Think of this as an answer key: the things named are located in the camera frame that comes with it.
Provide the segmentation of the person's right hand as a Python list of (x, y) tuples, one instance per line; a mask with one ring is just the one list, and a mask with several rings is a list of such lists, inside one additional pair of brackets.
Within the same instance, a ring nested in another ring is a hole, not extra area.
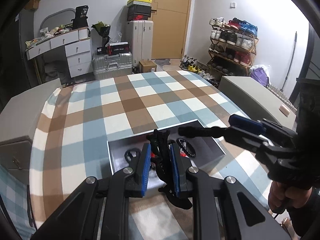
[(268, 195), (268, 205), (273, 213), (282, 214), (287, 207), (297, 209), (303, 207), (311, 194), (312, 188), (303, 190), (272, 181)]

